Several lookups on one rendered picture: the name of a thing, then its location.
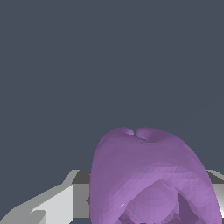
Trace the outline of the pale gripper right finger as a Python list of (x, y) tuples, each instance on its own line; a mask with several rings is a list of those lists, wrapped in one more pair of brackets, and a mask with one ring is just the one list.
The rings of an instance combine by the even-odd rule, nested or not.
[(214, 170), (207, 170), (207, 173), (211, 179), (220, 206), (221, 216), (224, 218), (224, 174)]

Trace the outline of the purple rounded object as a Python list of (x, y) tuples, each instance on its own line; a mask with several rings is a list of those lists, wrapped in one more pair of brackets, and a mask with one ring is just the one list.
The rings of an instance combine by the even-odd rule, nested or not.
[(92, 224), (222, 224), (209, 175), (178, 136), (117, 128), (94, 151)]

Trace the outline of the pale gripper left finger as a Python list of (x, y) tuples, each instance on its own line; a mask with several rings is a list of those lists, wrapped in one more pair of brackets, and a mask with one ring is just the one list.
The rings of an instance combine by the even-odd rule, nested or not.
[(90, 171), (71, 170), (55, 187), (11, 209), (0, 224), (69, 224), (89, 217)]

